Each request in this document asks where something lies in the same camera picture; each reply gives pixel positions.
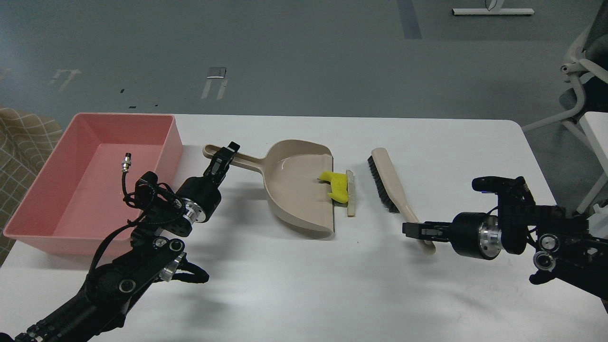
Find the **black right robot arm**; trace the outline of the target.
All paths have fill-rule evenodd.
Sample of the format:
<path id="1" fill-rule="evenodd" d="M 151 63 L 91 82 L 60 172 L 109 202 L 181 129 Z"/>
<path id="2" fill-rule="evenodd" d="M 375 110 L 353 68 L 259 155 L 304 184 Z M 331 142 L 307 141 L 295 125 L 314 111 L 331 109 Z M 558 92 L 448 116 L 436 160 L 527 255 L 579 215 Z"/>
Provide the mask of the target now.
<path id="1" fill-rule="evenodd" d="M 501 251 L 521 255 L 534 248 L 534 285 L 559 279 L 606 300 L 607 240 L 590 233 L 589 221 L 559 206 L 538 205 L 523 177 L 479 177 L 477 192 L 497 195 L 496 214 L 462 212 L 452 222 L 404 223 L 407 237 L 450 243 L 458 255 L 495 259 Z"/>

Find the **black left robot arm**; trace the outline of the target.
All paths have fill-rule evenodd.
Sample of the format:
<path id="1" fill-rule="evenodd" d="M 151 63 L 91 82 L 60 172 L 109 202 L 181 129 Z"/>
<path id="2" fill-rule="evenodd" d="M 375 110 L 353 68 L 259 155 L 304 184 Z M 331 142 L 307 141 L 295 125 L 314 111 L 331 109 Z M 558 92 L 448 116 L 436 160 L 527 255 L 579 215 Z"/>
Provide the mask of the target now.
<path id="1" fill-rule="evenodd" d="M 232 142 L 211 155 L 200 177 L 174 192 L 152 171 L 123 200 L 140 215 L 111 232 L 96 249 L 83 285 L 67 303 L 3 342 L 87 342 L 124 326 L 127 314 L 156 282 L 203 284 L 208 273 L 187 260 L 183 238 L 208 221 L 221 201 L 219 187 L 240 146 Z"/>

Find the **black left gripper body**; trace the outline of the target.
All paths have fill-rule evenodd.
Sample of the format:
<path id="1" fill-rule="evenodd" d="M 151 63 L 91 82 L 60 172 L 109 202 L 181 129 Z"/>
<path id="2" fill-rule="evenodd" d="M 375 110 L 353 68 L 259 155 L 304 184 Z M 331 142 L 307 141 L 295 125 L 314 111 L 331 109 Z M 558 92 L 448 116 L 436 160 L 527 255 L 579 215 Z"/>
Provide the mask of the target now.
<path id="1" fill-rule="evenodd" d="M 221 181 L 214 177 L 189 177 L 177 190 L 176 195 L 183 200 L 183 217 L 189 223 L 204 223 L 215 212 L 221 201 L 219 186 Z"/>

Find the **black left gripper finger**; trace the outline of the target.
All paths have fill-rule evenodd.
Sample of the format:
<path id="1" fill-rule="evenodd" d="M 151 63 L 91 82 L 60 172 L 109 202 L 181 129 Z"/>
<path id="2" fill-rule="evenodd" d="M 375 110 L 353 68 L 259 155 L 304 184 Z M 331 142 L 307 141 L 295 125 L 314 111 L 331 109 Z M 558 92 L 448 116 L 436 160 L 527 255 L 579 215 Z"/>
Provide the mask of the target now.
<path id="1" fill-rule="evenodd" d="M 230 168 L 230 165 L 234 161 L 236 154 L 240 149 L 240 145 L 236 142 L 230 142 L 228 146 L 222 147 L 222 174 L 224 177 Z"/>
<path id="2" fill-rule="evenodd" d="M 206 146 L 204 155 L 210 157 L 210 164 L 204 171 L 204 178 L 215 186 L 219 186 L 224 181 L 222 174 L 222 147 Z"/>

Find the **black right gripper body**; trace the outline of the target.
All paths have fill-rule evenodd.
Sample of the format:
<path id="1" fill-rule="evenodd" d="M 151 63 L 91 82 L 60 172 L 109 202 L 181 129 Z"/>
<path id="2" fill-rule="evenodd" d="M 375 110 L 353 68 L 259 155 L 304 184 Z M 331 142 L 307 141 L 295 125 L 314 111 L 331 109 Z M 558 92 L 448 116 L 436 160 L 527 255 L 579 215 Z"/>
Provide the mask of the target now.
<path id="1" fill-rule="evenodd" d="M 503 249 L 498 217 L 463 212 L 449 225 L 449 242 L 458 255 L 493 260 Z"/>

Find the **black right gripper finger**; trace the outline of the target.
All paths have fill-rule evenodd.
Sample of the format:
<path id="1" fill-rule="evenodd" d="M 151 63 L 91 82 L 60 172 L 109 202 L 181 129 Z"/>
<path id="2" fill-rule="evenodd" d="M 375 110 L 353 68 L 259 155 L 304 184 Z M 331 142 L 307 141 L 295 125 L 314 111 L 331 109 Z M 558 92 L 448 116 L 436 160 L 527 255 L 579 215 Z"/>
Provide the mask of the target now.
<path id="1" fill-rule="evenodd" d="M 426 221 L 423 223 L 406 222 L 402 224 L 403 234 L 445 234 L 451 222 Z"/>
<path id="2" fill-rule="evenodd" d="M 404 230 L 403 233 L 409 238 L 414 238 L 414 239 L 428 241 L 428 242 L 443 242 L 443 243 L 450 242 L 449 236 L 447 234 L 445 234 L 444 231 L 439 231 L 439 230 L 413 230 L 413 231 Z"/>

